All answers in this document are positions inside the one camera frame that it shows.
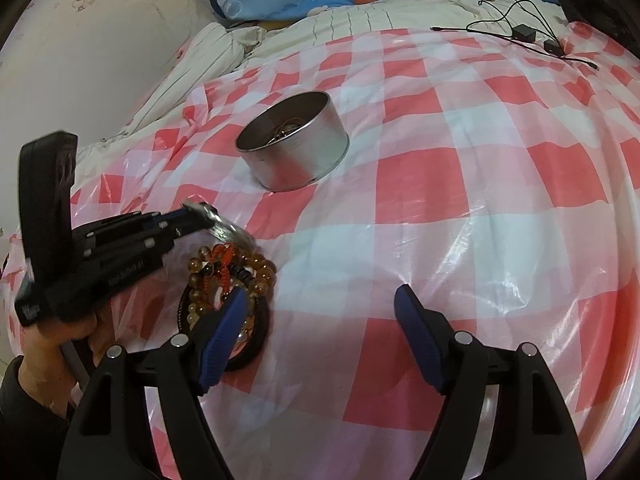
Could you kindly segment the person's left hand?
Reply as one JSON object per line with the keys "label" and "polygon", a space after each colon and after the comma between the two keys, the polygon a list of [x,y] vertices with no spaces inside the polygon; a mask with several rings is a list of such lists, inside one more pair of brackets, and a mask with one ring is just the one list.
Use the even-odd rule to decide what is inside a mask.
{"label": "person's left hand", "polygon": [[88,339],[93,363],[98,365],[115,342],[109,304],[80,321],[63,323],[50,318],[24,331],[24,356],[18,371],[23,390],[53,414],[65,417],[76,378],[67,366],[62,344]]}

